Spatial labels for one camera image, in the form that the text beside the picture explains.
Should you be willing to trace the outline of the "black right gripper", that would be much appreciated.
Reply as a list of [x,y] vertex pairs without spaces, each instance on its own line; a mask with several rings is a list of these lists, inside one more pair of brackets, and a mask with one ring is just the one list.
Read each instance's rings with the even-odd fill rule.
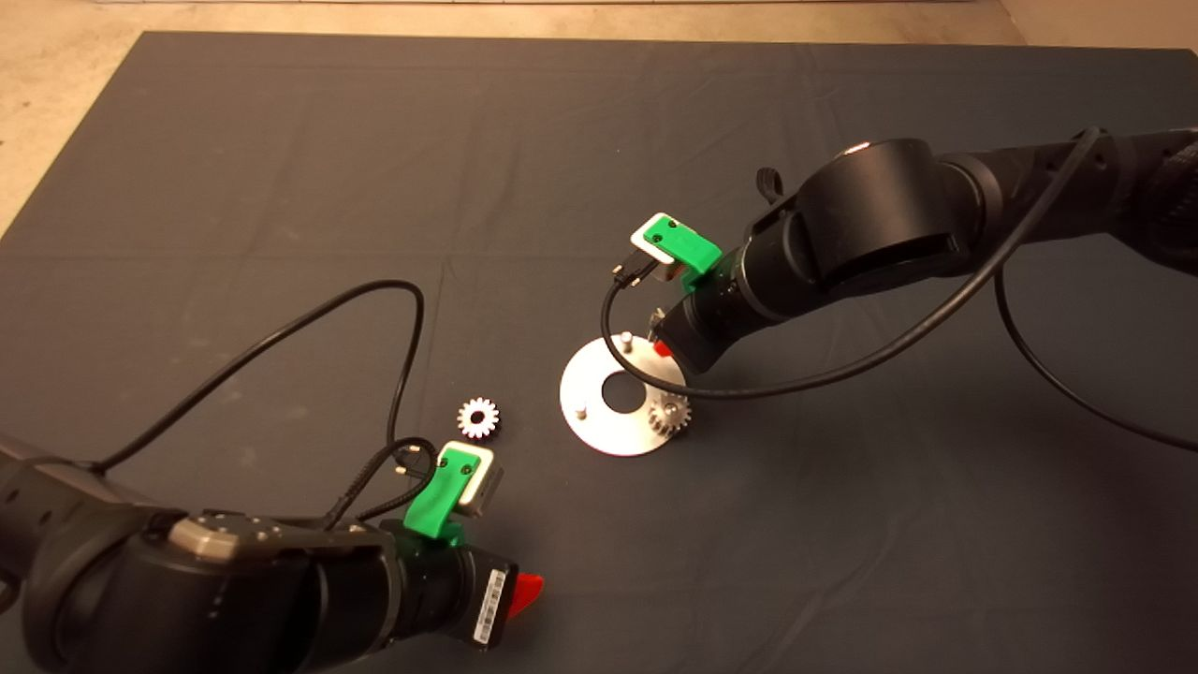
[[673,359],[688,374],[704,374],[733,344],[754,330],[754,308],[736,266],[719,266],[655,326],[655,354]]

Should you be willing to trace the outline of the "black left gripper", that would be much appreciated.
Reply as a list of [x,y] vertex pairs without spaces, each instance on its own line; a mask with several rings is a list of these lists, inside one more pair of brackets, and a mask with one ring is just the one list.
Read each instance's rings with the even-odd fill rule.
[[403,544],[403,639],[438,633],[476,650],[539,599],[545,579],[474,546]]

